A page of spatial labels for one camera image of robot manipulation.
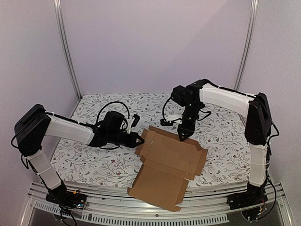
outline unfolded cardboard box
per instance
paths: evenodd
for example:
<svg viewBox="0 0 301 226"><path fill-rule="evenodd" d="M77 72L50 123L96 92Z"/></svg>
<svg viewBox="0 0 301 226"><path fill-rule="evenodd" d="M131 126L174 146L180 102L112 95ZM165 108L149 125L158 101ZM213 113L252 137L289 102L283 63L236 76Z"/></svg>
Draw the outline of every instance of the unfolded cardboard box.
<svg viewBox="0 0 301 226"><path fill-rule="evenodd" d="M179 141L178 135L155 127L142 133L143 145L136 154L143 162L127 193L137 199L170 211L183 201L188 180L200 176L207 150L196 140Z"/></svg>

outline vertical metal post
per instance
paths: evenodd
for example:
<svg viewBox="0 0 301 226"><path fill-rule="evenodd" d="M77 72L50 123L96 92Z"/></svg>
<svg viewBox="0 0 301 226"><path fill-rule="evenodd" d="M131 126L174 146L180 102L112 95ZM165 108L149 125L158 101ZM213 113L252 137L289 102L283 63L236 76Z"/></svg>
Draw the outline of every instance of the vertical metal post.
<svg viewBox="0 0 301 226"><path fill-rule="evenodd" d="M63 22L63 12L62 12L62 6L61 6L61 0L54 0L54 5L55 5L55 14L56 14L56 20L57 20L57 25L58 25L58 30L60 33L61 41L62 41L62 47L64 51L64 55L66 58L66 63L69 71L69 75L71 78L71 82L76 94L76 97L78 100L81 100L82 94L79 89L79 83L77 81L70 51L69 51L69 46L67 42L67 35L66 35L66 30Z"/></svg>
<svg viewBox="0 0 301 226"><path fill-rule="evenodd" d="M244 74L244 70L246 67L246 61L248 58L250 46L251 46L251 41L252 41L252 36L253 36L253 31L255 27L255 21L256 21L256 14L257 14L257 8L258 8L258 0L252 0L251 4L251 12L250 12L250 19L249 19L249 25L248 25L248 31L247 31L247 36L246 36L246 42L245 42L245 48L243 55L241 57L239 69L238 69L238 74L236 77L235 85L234 85L234 90L239 90L240 83Z"/></svg>

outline white floral surface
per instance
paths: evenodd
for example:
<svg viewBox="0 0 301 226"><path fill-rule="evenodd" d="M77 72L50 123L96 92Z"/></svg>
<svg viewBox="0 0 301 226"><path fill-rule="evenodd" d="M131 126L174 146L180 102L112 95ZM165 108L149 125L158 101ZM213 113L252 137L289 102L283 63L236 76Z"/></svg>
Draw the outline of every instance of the white floral surface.
<svg viewBox="0 0 301 226"><path fill-rule="evenodd" d="M72 118L93 124L99 110L105 104L122 101L128 106L131 115L135 113L140 115L140 122L134 129L139 134L149 125L177 133L177 124L172 127L160 126L162 107L169 97L170 94L86 95ZM110 110L127 116L124 106L113 104L105 108L100 119ZM184 108L170 101L166 106L166 115L181 114L183 110ZM202 175L190 181L189 186L215 186L246 181L250 171L250 149L239 116L215 105L206 105L204 110L211 111L212 114L197 122L196 132L191 138L208 149L207 161ZM101 150L61 139L51 163L60 177L66 181L91 186L127 187L132 184L142 165L140 157L134 152L134 149L127 147L112 151Z"/></svg>

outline robotic arm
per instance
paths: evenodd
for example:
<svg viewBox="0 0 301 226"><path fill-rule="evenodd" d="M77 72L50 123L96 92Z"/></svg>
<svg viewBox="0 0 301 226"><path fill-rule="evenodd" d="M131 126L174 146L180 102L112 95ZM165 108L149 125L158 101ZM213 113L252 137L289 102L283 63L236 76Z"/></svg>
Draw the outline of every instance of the robotic arm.
<svg viewBox="0 0 301 226"><path fill-rule="evenodd" d="M132 119L126 120L124 115L110 111L103 121L90 125L46 112L42 105L35 105L16 123L13 140L16 138L18 147L13 146L19 149L21 157L26 158L26 162L41 178L48 190L47 201L68 209L82 209L87 197L80 194L79 190L67 191L64 182L42 152L41 142L44 136L75 140L92 147L112 143L134 148L144 143L138 133L130 131L139 119L138 115L134 115Z"/></svg>
<svg viewBox="0 0 301 226"><path fill-rule="evenodd" d="M269 138L272 119L266 95L241 93L203 79L187 87L175 87L170 99L185 107L184 113L182 116L171 115L166 118L163 114L161 125L178 123L177 131L181 141L194 133L198 113L205 107L204 103L227 108L246 118L245 137L251 150L251 174L247 192L230 195L228 204L231 209L238 209L259 204L262 200L267 201L264 187L267 183L266 170L271 155Z"/></svg>

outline floral pattern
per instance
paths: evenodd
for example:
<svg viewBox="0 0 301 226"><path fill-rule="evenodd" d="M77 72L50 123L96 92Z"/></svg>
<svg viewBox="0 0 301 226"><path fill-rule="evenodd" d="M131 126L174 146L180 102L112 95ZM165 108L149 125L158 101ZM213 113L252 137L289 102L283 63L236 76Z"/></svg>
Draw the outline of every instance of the floral pattern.
<svg viewBox="0 0 301 226"><path fill-rule="evenodd" d="M149 93L86 95L72 118L93 124L105 104L121 101L128 106L131 115L137 113L141 117L133 131L141 134L143 129L152 125L177 133L176 124L171 127L160 125L162 106L169 97L170 94ZM123 105L112 104L103 110L100 119L111 110L127 116ZM191 138L208 149L207 161L202 175L190 181L189 186L215 186L246 181L250 172L250 149L239 116L215 105L206 105L203 110L211 111L212 114L197 122L196 132ZM166 105L166 115L182 112L183 108L173 101ZM59 142L51 163L63 180L89 186L116 187L130 186L142 165L140 157L132 148L122 146L115 150L102 150L66 139Z"/></svg>

